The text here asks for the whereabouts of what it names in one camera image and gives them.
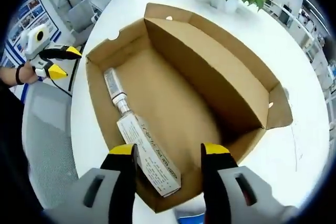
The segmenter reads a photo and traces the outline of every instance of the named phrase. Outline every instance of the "person's arm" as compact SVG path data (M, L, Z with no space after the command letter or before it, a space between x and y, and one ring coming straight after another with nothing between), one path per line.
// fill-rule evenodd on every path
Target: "person's arm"
M10 87L17 85L15 74L16 68L0 67L0 80ZM19 70L19 80L22 83L30 84L37 81L37 79L38 77L35 74L32 66L29 62L26 62Z

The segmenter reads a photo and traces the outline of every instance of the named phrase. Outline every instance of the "dark circular vignette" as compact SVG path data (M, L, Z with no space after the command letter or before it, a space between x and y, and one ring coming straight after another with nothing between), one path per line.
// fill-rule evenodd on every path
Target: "dark circular vignette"
M22 0L8 0L3 1L5 5L2 8L3 18L0 22L0 39L1 39L1 50L3 51L4 45L3 41L5 35L7 33L7 26L12 14L17 10L17 7L20 5ZM332 31L332 37L336 34L336 8L334 7L335 0L316 0L319 4L319 7L322 9L323 14L328 19L329 28ZM6 175L2 170L2 178L5 178ZM334 188L336 185L336 162L335 155L333 162L326 167L324 174L320 178L320 181L316 184L315 189L313 190L309 200L306 202L304 207L300 209L300 216L298 216L295 220L291 221L292 223L308 223L308 221L315 220L327 220L332 218L333 216L333 200L336 198L336 189ZM4 188L2 190L8 196L11 196L11 189ZM29 212L29 206L24 202L19 202L20 198L17 199L18 204L15 215L22 215L22 219L25 221L29 221L36 216L36 213ZM2 202L0 206L3 206L2 213L6 212L6 202Z

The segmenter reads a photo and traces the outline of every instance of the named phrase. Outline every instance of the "cable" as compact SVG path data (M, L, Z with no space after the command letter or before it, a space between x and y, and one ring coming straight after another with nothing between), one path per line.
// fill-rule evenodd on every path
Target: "cable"
M53 84L58 87L61 91L63 91L65 94L67 94L68 96L70 96L72 98L72 95L69 94L67 91L65 91L63 88L61 88L59 85L57 85L54 80L51 80L53 82Z

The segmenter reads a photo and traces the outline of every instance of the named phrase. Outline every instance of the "white table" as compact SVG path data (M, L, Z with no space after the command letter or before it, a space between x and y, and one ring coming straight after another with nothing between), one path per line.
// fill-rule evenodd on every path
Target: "white table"
M96 23L83 55L104 39L117 38L121 28L142 18L148 2L190 10L225 28L253 50L288 90L293 124L268 131L240 165L268 182L281 204L301 206L326 162L329 122L320 84L298 44L266 12L242 3L234 15L226 15L210 7L210 0L112 0ZM71 137L78 175L99 167L108 148L94 114L84 60L73 91ZM201 196L196 199L202 202ZM155 215L138 196L133 212L134 223L174 223L172 210Z

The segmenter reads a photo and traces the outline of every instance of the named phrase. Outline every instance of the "product label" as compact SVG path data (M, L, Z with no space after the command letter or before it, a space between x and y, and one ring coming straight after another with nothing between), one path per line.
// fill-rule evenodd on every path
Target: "product label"
M152 138L146 123L134 114L117 122L125 142L138 145L138 164L154 188L166 197L181 187L181 174Z

